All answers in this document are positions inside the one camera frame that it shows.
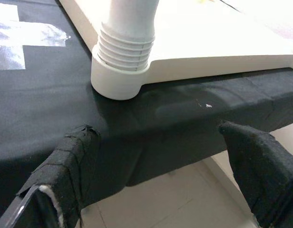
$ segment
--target black cloth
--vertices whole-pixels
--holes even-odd
[[[269,133],[220,126],[234,178],[263,228],[293,228],[293,156]]]
[[[88,194],[98,201],[223,151],[221,120],[265,131],[293,123],[289,68],[144,85],[129,101],[106,99],[90,84],[91,53],[63,8],[48,1],[0,0],[18,5],[20,21],[71,36],[66,47],[24,46],[26,70],[0,71],[0,216],[74,126],[101,135],[96,191]]]

